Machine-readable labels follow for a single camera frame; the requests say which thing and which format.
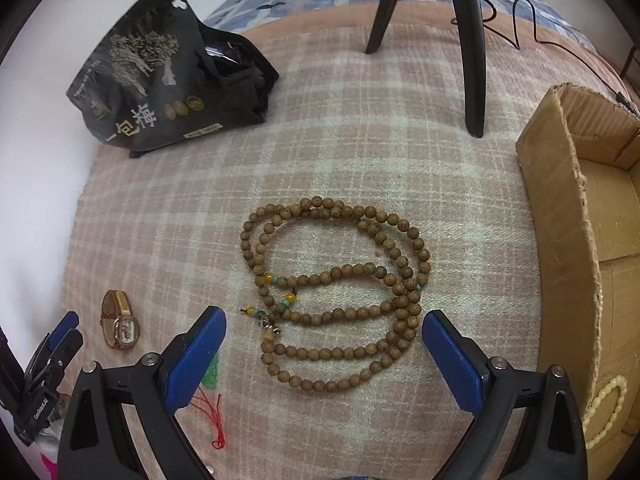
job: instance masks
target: wristwatch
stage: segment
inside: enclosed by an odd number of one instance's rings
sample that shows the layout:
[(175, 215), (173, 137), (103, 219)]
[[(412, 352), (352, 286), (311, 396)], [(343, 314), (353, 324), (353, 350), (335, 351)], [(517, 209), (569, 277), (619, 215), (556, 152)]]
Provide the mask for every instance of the wristwatch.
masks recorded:
[(126, 350), (135, 345), (140, 337), (140, 325), (122, 290), (108, 290), (104, 295), (100, 325), (109, 348)]

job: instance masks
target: black cable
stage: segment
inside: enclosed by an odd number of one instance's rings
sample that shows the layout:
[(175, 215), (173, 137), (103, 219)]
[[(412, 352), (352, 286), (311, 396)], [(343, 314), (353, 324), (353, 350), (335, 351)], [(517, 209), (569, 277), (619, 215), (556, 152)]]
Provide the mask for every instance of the black cable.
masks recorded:
[[(511, 19), (513, 20), (513, 37), (514, 40), (512, 40), (511, 38), (508, 38), (507, 36), (505, 36), (503, 33), (499, 32), (498, 30), (495, 30), (494, 28), (491, 28), (487, 25), (487, 23), (493, 21), (497, 14), (498, 11), (495, 8), (494, 4), (491, 2), (491, 0), (482, 0), (484, 2), (486, 2), (492, 10), (492, 15), (488, 18), (482, 18), (482, 26), (484, 28), (486, 28), (487, 30), (490, 30), (492, 33), (497, 34), (498, 36), (500, 36), (501, 38), (503, 38), (505, 41), (507, 41), (511, 46), (513, 46), (516, 50), (520, 50), (520, 40), (518, 39), (518, 28), (517, 28), (517, 24), (516, 24), (516, 7), (518, 6), (518, 3), (520, 1), (525, 1), (527, 2), (530, 7), (531, 7), (531, 12), (533, 15), (533, 39), (534, 41), (536, 41), (536, 43), (539, 44), (548, 44), (548, 45), (553, 45), (553, 46), (557, 46), (559, 48), (561, 48), (562, 50), (568, 52), (569, 54), (571, 54), (572, 56), (575, 57), (575, 59), (577, 59), (578, 61), (580, 61), (585, 67), (587, 67), (589, 70), (591, 70), (591, 72), (593, 73), (594, 76), (596, 76), (600, 82), (607, 87), (607, 89), (609, 89), (609, 91), (615, 95), (616, 97), (616, 101), (619, 102), (620, 104), (622, 104), (626, 109), (628, 109), (633, 115), (635, 116), (639, 116), (638, 112), (635, 110), (634, 106), (631, 104), (631, 102), (629, 101), (629, 99), (626, 98), (626, 96), (622, 93), (622, 92), (616, 92), (611, 85), (609, 85), (609, 83), (607, 83), (606, 81), (604, 81), (603, 78), (601, 78), (600, 74), (598, 74), (592, 67), (591, 65), (589, 65), (589, 63), (587, 63), (585, 60), (583, 60), (580, 56), (578, 56), (575, 52), (572, 52), (570, 49), (568, 49), (567, 47), (565, 47), (564, 45), (560, 44), (560, 43), (556, 43), (555, 41), (545, 41), (545, 40), (539, 40), (538, 39), (538, 20), (537, 20), (537, 16), (536, 16), (536, 7), (533, 5), (533, 3), (531, 2), (531, 0), (514, 0), (513, 1), (513, 7), (511, 7)], [(457, 21), (455, 18), (453, 18), (451, 20), (451, 24), (452, 25), (457, 25)]]

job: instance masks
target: wooden bead bracelet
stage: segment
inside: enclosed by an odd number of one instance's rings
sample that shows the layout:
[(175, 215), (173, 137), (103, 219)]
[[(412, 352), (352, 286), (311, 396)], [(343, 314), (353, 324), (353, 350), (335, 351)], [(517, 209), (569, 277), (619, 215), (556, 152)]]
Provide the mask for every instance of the wooden bead bracelet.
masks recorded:
[[(258, 243), (252, 250), (250, 242), (251, 231), (264, 218), (268, 218), (270, 221), (264, 225), (264, 232), (260, 234)], [(395, 261), (399, 276), (389, 273), (385, 267), (376, 266), (371, 262), (354, 265), (345, 264), (311, 276), (303, 274), (301, 276), (276, 277), (272, 272), (267, 272), (265, 266), (267, 245), (277, 228), (291, 219), (305, 218), (312, 220), (341, 219), (354, 224), (357, 229), (369, 235), (377, 245), (386, 250), (389, 257)], [(417, 253), (420, 262), (416, 276), (414, 276), (414, 270), (409, 266), (407, 257), (403, 256), (400, 249), (396, 247), (395, 240), (385, 233), (384, 223), (397, 227), (411, 241), (412, 248)], [(420, 324), (418, 316), (421, 312), (420, 295), (423, 287), (427, 285), (428, 274), (431, 272), (431, 263), (429, 261), (431, 255), (424, 247), (424, 240), (418, 237), (419, 234), (417, 228), (410, 226), (407, 220), (401, 219), (395, 213), (388, 215), (373, 206), (357, 205), (351, 207), (345, 205), (341, 200), (322, 199), (319, 196), (315, 196), (312, 199), (303, 198), (299, 204), (289, 206), (267, 204), (256, 209), (255, 213), (251, 213), (248, 221), (244, 223), (243, 231), (240, 233), (240, 248), (249, 268), (253, 269), (258, 294), (269, 312), (254, 306), (243, 309), (242, 312), (257, 319), (264, 330), (260, 346), (262, 349), (261, 361), (266, 365), (268, 374), (276, 377), (281, 383), (289, 383), (292, 388), (301, 388), (307, 392), (336, 392), (349, 390), (370, 380), (374, 374), (379, 373), (384, 368), (389, 368), (393, 362), (398, 360), (411, 347), (412, 341), (417, 335), (416, 329)], [(332, 311), (327, 310), (321, 314), (303, 314), (293, 310), (293, 305), (296, 303), (297, 288), (309, 285), (327, 285), (343, 278), (357, 278), (360, 276), (370, 276), (382, 281), (385, 286), (391, 289), (393, 293), (392, 300), (383, 301), (379, 305), (363, 306), (358, 309), (353, 307), (345, 309), (334, 308)], [(276, 302), (271, 294), (271, 285), (289, 290), (279, 303)], [(379, 339), (377, 342), (370, 342), (365, 346), (356, 348), (336, 347), (333, 349), (312, 348), (307, 350), (305, 348), (296, 348), (293, 345), (285, 346), (281, 343), (276, 343), (276, 338), (280, 336), (280, 327), (276, 323), (280, 320), (316, 327), (332, 322), (366, 320), (390, 314), (391, 312), (394, 313), (396, 318), (392, 329), (386, 333), (384, 338)], [(301, 361), (317, 361), (318, 359), (352, 360), (374, 357), (378, 354), (382, 354), (382, 356), (380, 359), (372, 361), (369, 367), (363, 368), (357, 374), (337, 381), (324, 382), (321, 380), (303, 380), (286, 370), (281, 370), (274, 362), (274, 354), (292, 359), (296, 358)]]

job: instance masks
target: box flap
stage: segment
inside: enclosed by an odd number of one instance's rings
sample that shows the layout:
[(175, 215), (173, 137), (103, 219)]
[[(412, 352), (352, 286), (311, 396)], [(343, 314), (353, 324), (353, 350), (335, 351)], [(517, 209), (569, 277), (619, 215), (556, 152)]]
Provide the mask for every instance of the box flap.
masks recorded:
[(640, 253), (640, 201), (626, 171), (580, 160), (598, 260)]
[(572, 84), (553, 89), (579, 158), (624, 170), (640, 158), (640, 121), (625, 107)]
[(551, 88), (524, 128), (516, 152), (527, 186), (540, 256), (542, 315), (538, 370), (561, 364), (583, 413), (600, 360), (600, 273), (584, 179)]

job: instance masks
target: gold coin logo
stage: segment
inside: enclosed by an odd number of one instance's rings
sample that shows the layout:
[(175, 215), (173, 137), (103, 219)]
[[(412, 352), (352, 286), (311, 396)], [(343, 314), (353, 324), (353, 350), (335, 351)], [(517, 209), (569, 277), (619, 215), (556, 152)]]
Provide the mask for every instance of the gold coin logo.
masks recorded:
[(164, 105), (164, 114), (171, 120), (175, 119), (175, 110), (171, 105)]
[(204, 103), (202, 99), (200, 99), (197, 95), (187, 95), (187, 106), (191, 108), (191, 110), (196, 110), (199, 112), (204, 108)]
[(179, 114), (179, 115), (186, 115), (189, 113), (189, 109), (187, 108), (187, 105), (184, 104), (182, 101), (176, 101), (174, 103), (174, 110)]

